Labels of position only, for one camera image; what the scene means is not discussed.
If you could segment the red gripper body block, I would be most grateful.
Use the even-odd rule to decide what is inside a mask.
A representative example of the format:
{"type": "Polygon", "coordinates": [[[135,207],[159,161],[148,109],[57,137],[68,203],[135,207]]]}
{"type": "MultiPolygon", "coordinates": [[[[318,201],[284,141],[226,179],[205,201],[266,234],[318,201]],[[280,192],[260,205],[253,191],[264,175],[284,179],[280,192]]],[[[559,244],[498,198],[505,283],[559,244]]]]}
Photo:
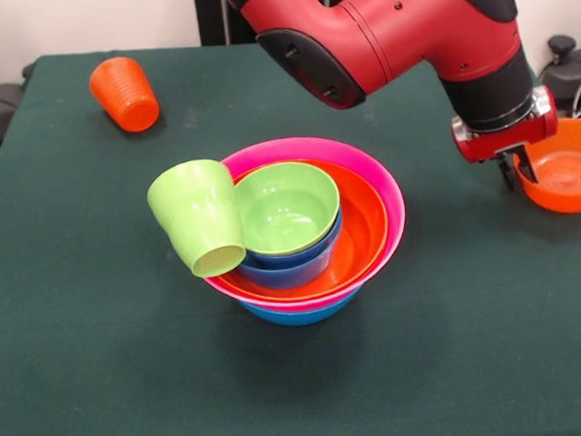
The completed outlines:
{"type": "Polygon", "coordinates": [[[459,117],[452,121],[452,135],[456,148],[468,162],[495,159],[501,153],[525,144],[537,143],[557,132],[558,115],[549,87],[533,89],[530,97],[531,112],[521,121],[495,132],[474,132],[459,117]]]}

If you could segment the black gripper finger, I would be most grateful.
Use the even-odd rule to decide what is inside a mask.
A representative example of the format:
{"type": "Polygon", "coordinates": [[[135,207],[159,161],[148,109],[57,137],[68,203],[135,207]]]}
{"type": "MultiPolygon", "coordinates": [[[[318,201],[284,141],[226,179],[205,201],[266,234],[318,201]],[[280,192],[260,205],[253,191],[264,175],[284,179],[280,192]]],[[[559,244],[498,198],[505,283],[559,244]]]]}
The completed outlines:
{"type": "Polygon", "coordinates": [[[517,191],[519,182],[516,178],[515,170],[512,163],[508,160],[508,156],[499,155],[496,159],[500,174],[503,177],[503,182],[508,191],[517,191]]]}
{"type": "Polygon", "coordinates": [[[518,160],[517,171],[527,178],[531,183],[537,184],[538,178],[532,167],[531,160],[528,157],[526,147],[524,145],[517,146],[514,154],[518,160]]]}

